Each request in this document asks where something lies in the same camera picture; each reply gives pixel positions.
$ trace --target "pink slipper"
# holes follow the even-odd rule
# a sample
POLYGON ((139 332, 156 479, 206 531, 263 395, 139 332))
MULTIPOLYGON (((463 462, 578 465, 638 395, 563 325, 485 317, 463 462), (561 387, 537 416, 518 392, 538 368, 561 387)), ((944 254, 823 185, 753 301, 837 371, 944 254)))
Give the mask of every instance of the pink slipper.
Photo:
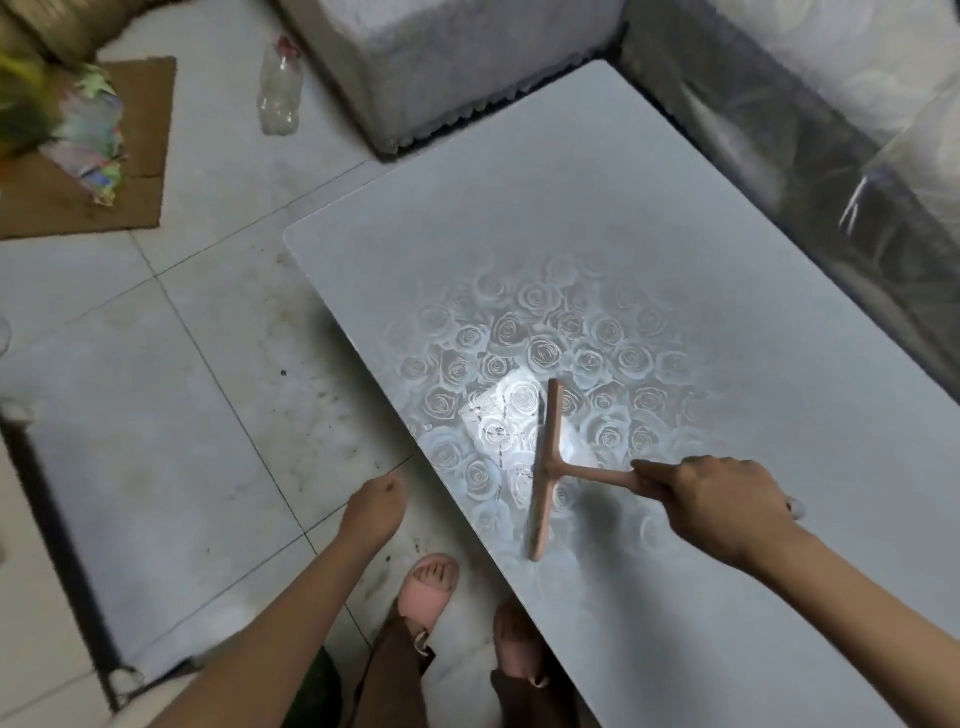
POLYGON ((514 599, 497 607, 493 616, 493 647, 497 665, 507 677, 528 680, 537 688, 547 686, 543 637, 514 599))
POLYGON ((396 597, 396 612, 406 619, 412 619, 417 624, 422 624, 427 634, 433 632, 437 625, 437 619, 443 613, 447 603, 453 596, 453 591, 457 588, 457 580, 460 578, 460 567, 452 557, 443 553, 432 553, 424 556, 407 572, 403 579, 403 585, 400 587, 400 593, 396 597), (423 567, 436 567, 447 570, 445 578, 451 581, 450 590, 445 592, 442 589, 430 584, 424 584, 414 576, 414 571, 423 567), (453 569, 453 575, 450 577, 448 570, 453 569))

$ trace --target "plastic bottle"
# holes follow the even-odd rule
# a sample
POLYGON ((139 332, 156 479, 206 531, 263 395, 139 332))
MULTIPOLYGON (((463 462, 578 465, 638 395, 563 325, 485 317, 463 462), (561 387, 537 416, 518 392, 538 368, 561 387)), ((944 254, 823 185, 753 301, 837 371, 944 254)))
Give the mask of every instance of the plastic bottle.
POLYGON ((300 123, 303 67, 300 51, 286 36, 267 46, 260 67, 260 95, 256 100, 264 134, 289 134, 300 123))

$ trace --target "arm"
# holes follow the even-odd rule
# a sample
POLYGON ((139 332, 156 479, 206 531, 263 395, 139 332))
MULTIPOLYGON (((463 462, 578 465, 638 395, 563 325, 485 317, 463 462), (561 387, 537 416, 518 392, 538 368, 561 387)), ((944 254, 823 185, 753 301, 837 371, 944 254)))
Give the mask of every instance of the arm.
POLYGON ((797 525, 754 462, 635 461, 680 536, 757 578, 820 631, 912 728, 960 728, 960 642, 797 525))
POLYGON ((384 475, 353 494, 323 553, 151 724, 153 728, 278 726, 330 625, 403 518, 403 484, 384 475))

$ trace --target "tile grout line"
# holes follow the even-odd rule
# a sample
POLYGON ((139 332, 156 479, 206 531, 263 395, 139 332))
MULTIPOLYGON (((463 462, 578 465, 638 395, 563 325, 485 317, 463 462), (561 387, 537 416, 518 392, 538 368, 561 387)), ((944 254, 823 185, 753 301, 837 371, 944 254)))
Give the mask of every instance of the tile grout line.
MULTIPOLYGON (((241 228, 237 228, 237 230, 233 231, 233 232, 230 233, 229 235, 225 235, 224 237, 220 238, 219 240, 214 240, 212 243, 210 243, 209 245, 205 246, 204 248, 201 248, 200 250, 198 250, 198 251, 196 251, 196 252, 194 252, 194 253, 191 253, 190 255, 188 255, 188 256, 187 256, 186 258, 184 258, 183 260, 178 260, 176 263, 174 263, 173 265, 167 266, 166 268, 164 268, 164 269, 163 269, 162 271, 160 271, 159 273, 154 273, 154 278, 157 278, 157 279, 158 279, 160 276, 163 276, 164 274, 169 273, 170 271, 172 271, 172 270, 173 270, 174 268, 176 268, 177 266, 182 265, 183 263, 185 263, 185 262, 186 262, 187 260, 189 260, 190 258, 196 257, 197 255, 200 255, 201 253, 206 253, 206 252, 207 252, 208 250, 210 250, 211 248, 214 248, 215 246, 218 246, 218 245, 220 245, 221 243, 226 242, 227 240, 230 240, 230 239, 231 239, 234 235, 236 235, 237 233, 243 232, 243 231, 246 230, 247 228, 252 228, 254 225, 256 225, 257 223, 259 223, 259 222, 261 222, 261 221, 263 221, 263 220, 266 220, 266 219, 267 219, 268 217, 270 217, 271 215, 276 215, 276 214, 277 214, 278 212, 280 212, 281 210, 286 209, 286 208, 289 207, 290 205, 293 205, 294 203, 299 202, 300 200, 302 200, 302 199, 303 199, 304 197, 306 197, 307 195, 312 195, 312 194, 313 194, 314 192, 316 192, 317 190, 323 189, 323 188, 326 187, 328 184, 331 184, 331 183, 333 183, 333 182, 336 182, 337 180, 339 180, 339 179, 340 179, 341 177, 343 177, 344 175, 348 175, 350 172, 352 172, 353 170, 357 169, 358 167, 366 164, 368 161, 370 161, 370 160, 369 160, 369 159, 364 159, 362 162, 360 162, 360 163, 358 163, 358 164, 354 164, 354 165, 353 165, 352 167, 350 167, 348 170, 345 170, 344 172, 341 172, 341 173, 340 173, 339 175, 337 175, 336 177, 333 177, 333 178, 327 180, 326 182, 323 182, 322 184, 317 185, 317 186, 314 187, 313 189, 307 190, 307 191, 304 192, 302 195, 299 195, 298 197, 295 197, 295 198, 294 198, 293 200, 291 200, 290 202, 284 203, 284 204, 281 205, 280 207, 277 207, 276 209, 271 210, 270 212, 267 212, 267 213, 264 214, 264 215, 260 215, 260 217, 256 218, 256 220, 253 220, 252 222, 248 223, 247 225, 244 225, 244 226, 241 227, 241 228)), ((152 270, 152 271, 154 270, 154 266, 153 266, 153 265, 150 265, 150 270, 152 270)))
MULTIPOLYGON (((51 688, 51 689, 48 690, 47 692, 44 692, 44 693, 38 695, 37 697, 35 697, 35 698, 31 699, 31 700, 28 700, 28 701, 27 701, 26 703, 24 703, 23 705, 18 705, 18 706, 17 706, 16 708, 14 708, 13 710, 7 711, 6 713, 0 714, 0 723, 8 720, 9 718, 12 718, 12 717, 14 717, 14 716, 20 715, 21 713, 23 713, 23 712, 24 712, 25 710, 27 710, 28 708, 33 708, 37 703, 41 703, 41 702, 43 702, 44 700, 46 700, 47 698, 53 697, 53 696, 56 695, 58 692, 63 691, 63 690, 66 690, 66 689, 69 688, 71 685, 73 685, 73 684, 75 684, 75 683, 79 683, 81 680, 84 680, 84 679, 90 677, 91 675, 96 675, 96 674, 97 674, 97 671, 96 671, 95 669, 91 668, 91 669, 90 669, 90 672, 85 672, 85 673, 82 674, 82 675, 77 675, 76 677, 71 677, 71 678, 70 678, 69 680, 67 680, 66 682, 60 683, 59 685, 57 685, 57 686, 54 687, 54 688, 51 688)), ((105 695, 104 695, 104 704, 105 704, 105 705, 107 704, 107 697, 106 697, 105 695)))
MULTIPOLYGON (((388 471, 386 471, 386 472, 383 473, 382 475, 375 475, 374 477, 383 477, 383 475, 389 475, 390 473, 392 473, 393 471, 395 471, 395 470, 396 470, 397 468, 399 468, 400 466, 406 465, 408 462, 410 462, 411 460, 413 460, 415 457, 417 457, 417 454, 416 454, 416 453, 414 453, 414 454, 412 454, 412 455, 407 455, 405 458, 403 458, 400 462, 398 462, 396 465, 394 465, 394 466, 393 466, 392 468, 390 468, 388 471)), ((336 508, 334 508, 332 511, 330 511, 328 514, 326 514, 326 515, 325 515, 323 518, 321 518, 319 521, 317 521, 316 523, 314 523, 313 525, 311 525, 309 528, 307 528, 307 529, 306 529, 306 533, 310 533, 310 531, 312 531, 312 530, 313 530, 314 528, 316 528, 318 525, 320 525, 321 523, 323 523, 324 521, 326 521, 327 519, 329 519, 331 516, 335 515, 338 511, 342 511, 342 510, 344 509, 344 507, 347 505, 348 502, 349 502, 349 498, 348 498, 347 500, 345 500, 343 503, 341 503, 340 505, 338 505, 336 508)), ((313 549, 313 552, 314 552, 314 553, 317 553, 317 549, 314 548, 314 549, 313 549)))
POLYGON ((364 644, 367 646, 367 649, 370 650, 373 645, 370 644, 370 640, 367 639, 367 635, 363 633, 363 630, 360 629, 360 622, 357 621, 357 618, 353 615, 350 608, 344 602, 344 609, 347 610, 347 614, 350 615, 350 620, 353 622, 353 626, 357 628, 357 632, 360 633, 360 639, 364 641, 364 644))
MULTIPOLYGON (((279 549, 277 549, 274 553, 270 554, 270 556, 268 556, 267 558, 265 558, 263 561, 255 564, 249 571, 247 571, 246 573, 244 573, 242 576, 238 577, 235 581, 231 582, 230 584, 227 584, 220 592, 218 592, 217 594, 215 594, 214 596, 212 596, 210 599, 208 599, 207 601, 205 601, 203 604, 201 604, 199 607, 197 607, 196 609, 194 609, 192 612, 190 612, 190 614, 186 615, 185 617, 182 617, 182 618, 178 619, 178 620, 177 620, 176 622, 174 622, 170 627, 168 627, 167 629, 165 629, 161 634, 157 635, 157 636, 154 637, 152 640, 150 640, 149 643, 147 643, 147 644, 143 645, 142 647, 140 647, 140 649, 138 649, 138 650, 136 651, 136 654, 131 658, 131 663, 133 664, 133 666, 136 667, 135 663, 136 663, 137 659, 140 658, 140 657, 142 657, 144 652, 146 652, 148 649, 150 649, 151 647, 153 647, 155 644, 159 643, 160 640, 162 640, 164 637, 166 637, 166 636, 169 635, 171 632, 173 632, 175 629, 177 629, 177 627, 179 627, 181 624, 183 624, 184 622, 186 622, 188 619, 190 619, 190 618, 192 618, 192 617, 195 617, 197 614, 200 613, 200 611, 201 611, 204 607, 208 606, 211 602, 215 601, 216 599, 219 599, 221 596, 223 596, 224 594, 226 594, 227 592, 229 592, 231 589, 233 589, 233 587, 235 587, 235 586, 236 586, 237 584, 239 584, 241 581, 243 581, 243 580, 246 579, 248 576, 250 576, 254 571, 256 571, 257 569, 259 569, 259 568, 262 567, 262 566, 265 566, 268 562, 272 561, 275 557, 277 557, 281 552, 285 551, 287 548, 289 548, 290 546, 292 546, 293 544, 295 544, 297 541, 299 541, 299 540, 302 539, 302 538, 306 538, 306 535, 304 534, 304 535, 302 535, 302 536, 298 536, 296 539, 294 539, 293 541, 291 541, 289 544, 284 544, 283 546, 281 546, 279 549)), ((184 656, 184 659, 189 659, 189 658, 195 657, 195 656, 196 656, 196 655, 185 655, 185 656, 184 656)))
POLYGON ((150 259, 147 257, 147 254, 143 252, 143 248, 140 246, 140 241, 136 239, 136 235, 133 231, 127 231, 127 235, 130 236, 130 240, 133 241, 133 246, 136 248, 136 251, 140 253, 140 257, 143 258, 143 262, 147 264, 147 269, 153 274, 153 278, 156 278, 156 271, 154 270, 154 264, 150 262, 150 259))
POLYGON ((177 305, 174 303, 173 299, 170 298, 170 294, 167 291, 163 281, 159 277, 155 278, 157 284, 160 286, 160 290, 163 291, 163 295, 166 297, 167 302, 170 304, 170 307, 174 309, 174 313, 177 315, 177 320, 180 321, 180 325, 183 327, 183 330, 186 332, 186 335, 190 337, 190 342, 193 344, 193 348, 197 350, 197 354, 200 355, 200 359, 206 366, 206 370, 210 372, 210 376, 213 377, 213 381, 217 385, 217 389, 220 390, 220 394, 223 396, 224 401, 227 403, 227 406, 230 408, 230 412, 233 413, 233 417, 236 419, 237 424, 240 425, 240 429, 243 430, 243 433, 247 436, 247 440, 250 441, 250 445, 253 448, 253 451, 256 453, 257 458, 260 460, 260 464, 263 465, 263 469, 267 472, 267 475, 270 476, 271 482, 273 482, 276 491, 280 494, 280 497, 283 499, 283 503, 287 506, 287 510, 290 511, 290 515, 294 518, 294 523, 297 524, 297 528, 300 529, 300 534, 306 536, 306 531, 303 530, 303 525, 300 523, 300 519, 297 518, 297 514, 294 513, 293 507, 290 505, 290 501, 287 500, 287 496, 283 494, 283 491, 280 489, 280 484, 276 482, 274 474, 271 473, 270 467, 267 465, 267 461, 263 459, 263 455, 260 454, 260 449, 256 446, 256 443, 253 441, 250 432, 247 430, 247 427, 243 424, 243 421, 240 419, 240 415, 237 414, 236 407, 233 406, 233 402, 230 401, 230 398, 227 396, 227 393, 224 391, 223 385, 220 383, 220 379, 217 378, 217 375, 213 372, 213 368, 210 366, 210 362, 206 360, 206 356, 200 349, 200 345, 197 344, 197 340, 193 336, 193 332, 187 326, 186 322, 183 320, 183 317, 180 316, 180 310, 177 309, 177 305))

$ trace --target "cardboard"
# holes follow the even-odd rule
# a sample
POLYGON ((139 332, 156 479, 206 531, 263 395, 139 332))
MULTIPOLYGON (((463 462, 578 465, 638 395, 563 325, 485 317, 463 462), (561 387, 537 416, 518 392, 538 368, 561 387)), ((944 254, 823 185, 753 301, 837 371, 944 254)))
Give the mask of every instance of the cardboard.
MULTIPOLYGON (((113 206, 94 204, 79 182, 39 152, 30 152, 0 168, 0 240, 156 228, 160 224, 177 60, 102 66, 124 102, 120 129, 128 158, 113 206)), ((64 72, 58 83, 73 81, 64 72)))

